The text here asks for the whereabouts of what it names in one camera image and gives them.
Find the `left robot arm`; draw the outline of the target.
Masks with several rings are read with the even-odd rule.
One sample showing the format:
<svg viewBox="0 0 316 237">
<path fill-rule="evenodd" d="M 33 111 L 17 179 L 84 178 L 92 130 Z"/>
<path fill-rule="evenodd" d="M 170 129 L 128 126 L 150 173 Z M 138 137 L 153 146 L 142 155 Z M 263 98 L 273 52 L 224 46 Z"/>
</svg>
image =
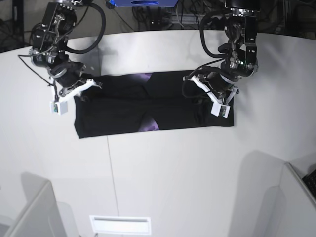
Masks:
<svg viewBox="0 0 316 237">
<path fill-rule="evenodd" d="M 200 22 L 199 34 L 205 53 L 219 62 L 219 67 L 204 64 L 184 77 L 184 82 L 197 80 L 206 87 L 203 96 L 214 95 L 214 101 L 228 105 L 239 93 L 236 83 L 254 74 L 257 61 L 257 13 L 258 0 L 226 0 L 224 10 L 207 13 Z M 215 15 L 221 14 L 228 42 L 212 53 L 205 41 L 204 28 L 214 22 Z"/>
</svg>

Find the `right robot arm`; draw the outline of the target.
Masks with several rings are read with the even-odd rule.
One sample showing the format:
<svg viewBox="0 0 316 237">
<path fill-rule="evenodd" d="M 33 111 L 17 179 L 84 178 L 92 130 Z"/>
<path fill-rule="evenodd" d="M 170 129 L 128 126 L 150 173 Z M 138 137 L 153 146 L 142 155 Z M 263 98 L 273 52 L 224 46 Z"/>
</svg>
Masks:
<svg viewBox="0 0 316 237">
<path fill-rule="evenodd" d="M 86 49 L 72 49 L 68 47 L 69 35 L 79 26 L 81 20 L 77 18 L 76 8 L 93 8 L 101 17 L 100 32 L 91 46 Z M 85 91 L 91 87 L 101 88 L 101 82 L 83 73 L 85 64 L 69 59 L 69 54 L 83 55 L 96 48 L 106 29 L 106 15 L 104 10 L 91 0 L 54 0 L 49 2 L 42 19 L 32 35 L 32 47 L 27 58 L 40 68 L 45 68 L 49 80 L 45 80 L 53 89 L 53 99 L 61 102 L 67 96 L 78 97 L 85 101 Z"/>
</svg>

